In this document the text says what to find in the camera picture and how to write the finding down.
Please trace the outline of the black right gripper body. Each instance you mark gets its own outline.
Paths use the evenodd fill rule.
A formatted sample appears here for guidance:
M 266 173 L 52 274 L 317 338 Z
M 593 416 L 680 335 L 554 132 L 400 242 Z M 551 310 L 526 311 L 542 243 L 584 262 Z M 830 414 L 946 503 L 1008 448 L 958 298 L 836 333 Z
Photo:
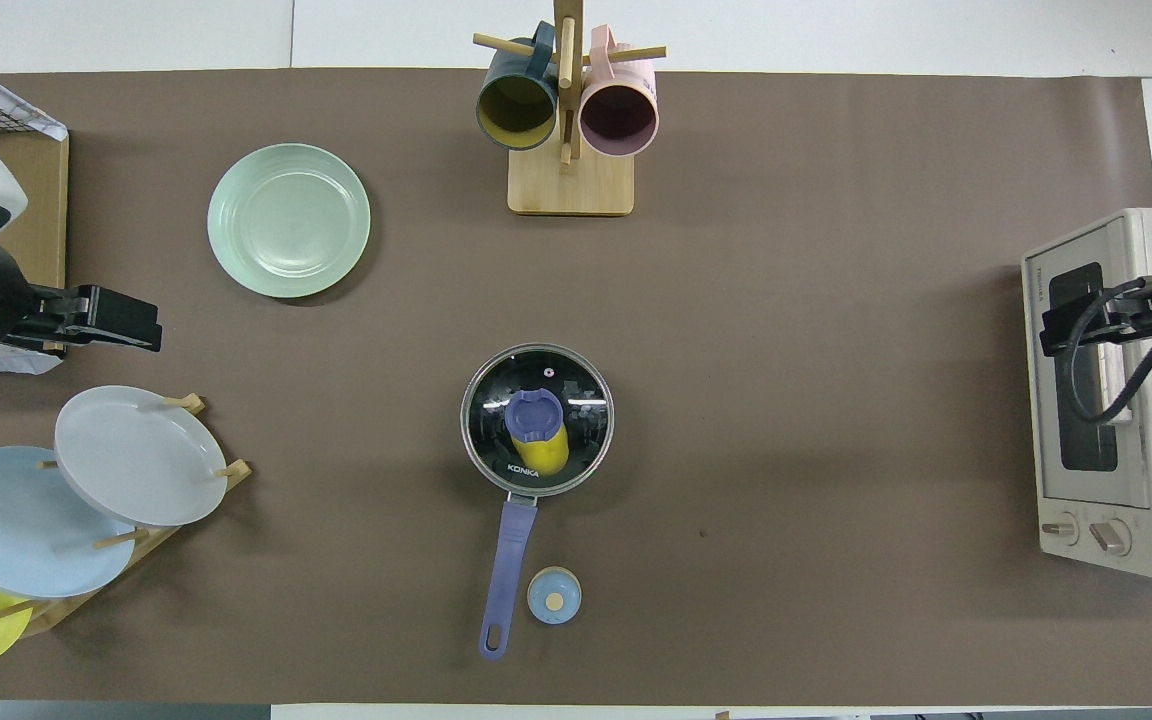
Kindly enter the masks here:
M 1152 275 L 1101 291 L 1087 306 L 1091 318 L 1075 320 L 1071 346 L 1123 344 L 1152 338 Z

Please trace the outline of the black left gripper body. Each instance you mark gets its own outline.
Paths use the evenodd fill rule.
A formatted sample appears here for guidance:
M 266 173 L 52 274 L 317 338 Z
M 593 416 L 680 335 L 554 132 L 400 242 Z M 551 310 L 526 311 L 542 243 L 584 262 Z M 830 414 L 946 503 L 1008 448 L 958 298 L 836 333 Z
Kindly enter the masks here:
M 37 340 L 58 344 L 138 344 L 134 300 L 97 285 L 52 288 L 32 285 L 38 309 L 31 316 Z

